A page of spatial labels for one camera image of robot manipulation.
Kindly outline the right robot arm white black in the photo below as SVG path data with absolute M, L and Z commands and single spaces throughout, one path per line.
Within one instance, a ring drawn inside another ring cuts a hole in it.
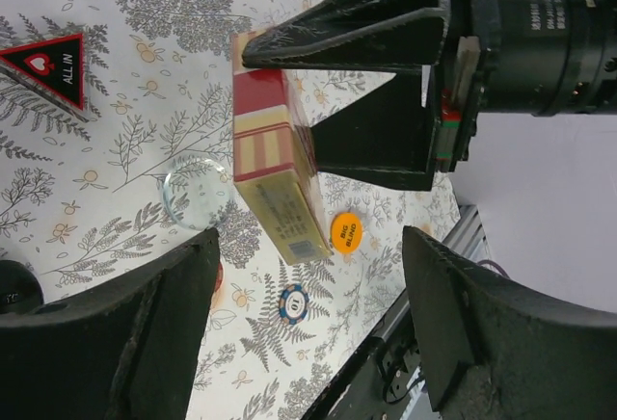
M 428 191 L 468 159 L 481 113 L 615 113 L 616 0 L 324 0 L 242 61 L 389 73 L 312 127 L 316 166 Z

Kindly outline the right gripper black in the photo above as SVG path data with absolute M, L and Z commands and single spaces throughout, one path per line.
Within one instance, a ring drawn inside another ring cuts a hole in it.
M 250 68 L 416 71 L 439 60 L 436 168 L 453 172 L 469 159 L 492 76 L 492 0 L 323 0 L 242 53 Z M 310 128 L 319 171 L 414 192 L 432 189 L 437 130 L 436 111 L 422 105 L 421 77 L 412 74 L 395 75 Z

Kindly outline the red poker chip stack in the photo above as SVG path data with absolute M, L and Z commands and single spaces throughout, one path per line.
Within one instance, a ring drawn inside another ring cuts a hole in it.
M 214 286 L 214 291 L 211 297 L 211 302 L 210 302 L 210 308 L 211 309 L 216 309 L 218 306 L 218 302 L 221 299 L 221 294 L 222 294 L 222 290 L 223 290 L 223 284 L 224 284 L 224 278 L 225 278 L 225 273 L 224 273 L 224 267 L 222 263 L 218 264 L 218 271 L 217 271 L 217 275 L 216 275 L 216 280 L 215 280 L 215 286 Z

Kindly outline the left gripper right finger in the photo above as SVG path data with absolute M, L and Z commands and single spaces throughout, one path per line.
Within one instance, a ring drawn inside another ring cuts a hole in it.
M 444 419 L 613 419 L 616 316 L 476 265 L 416 227 L 402 235 L 431 408 Z

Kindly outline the orange big blind button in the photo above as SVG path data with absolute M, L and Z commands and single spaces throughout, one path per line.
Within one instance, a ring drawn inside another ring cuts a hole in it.
M 352 212 L 337 214 L 331 223 L 330 236 L 336 251 L 343 254 L 354 252 L 362 241 L 361 219 Z

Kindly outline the red playing card deck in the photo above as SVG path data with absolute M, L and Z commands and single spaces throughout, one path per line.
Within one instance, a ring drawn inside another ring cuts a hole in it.
M 326 259 L 333 252 L 313 140 L 293 75 L 242 63 L 263 33 L 231 39 L 234 185 L 287 264 Z

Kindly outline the clear round dealer button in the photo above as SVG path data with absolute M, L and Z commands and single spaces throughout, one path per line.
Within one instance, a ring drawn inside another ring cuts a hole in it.
M 232 180 L 220 163 L 188 156 L 167 173 L 162 201 L 170 218 L 180 227 L 203 231 L 217 227 L 228 215 L 233 200 Z

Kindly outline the blue poker chip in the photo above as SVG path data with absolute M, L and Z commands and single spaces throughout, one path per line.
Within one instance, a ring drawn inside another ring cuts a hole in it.
M 308 315 L 309 295 L 299 283 L 284 288 L 279 299 L 279 315 L 282 321 L 294 326 Z

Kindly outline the triangular all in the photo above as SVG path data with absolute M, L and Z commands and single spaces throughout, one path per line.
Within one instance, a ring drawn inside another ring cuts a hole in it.
M 88 122 L 88 56 L 83 31 L 1 48 L 1 73 Z

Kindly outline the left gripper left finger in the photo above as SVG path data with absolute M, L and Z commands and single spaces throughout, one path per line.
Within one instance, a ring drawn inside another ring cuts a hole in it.
M 5 419 L 182 419 L 220 262 L 207 229 L 79 294 L 46 302 L 22 264 L 1 264 Z

